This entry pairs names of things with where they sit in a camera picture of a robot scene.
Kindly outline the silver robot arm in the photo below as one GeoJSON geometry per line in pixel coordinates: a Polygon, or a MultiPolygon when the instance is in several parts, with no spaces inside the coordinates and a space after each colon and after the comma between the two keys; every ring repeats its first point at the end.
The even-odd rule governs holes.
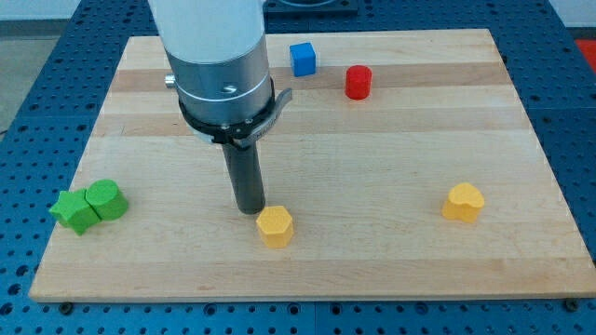
{"type": "Polygon", "coordinates": [[[291,100],[270,75],[263,0],[149,0],[183,118],[206,141],[252,146],[291,100]]]}

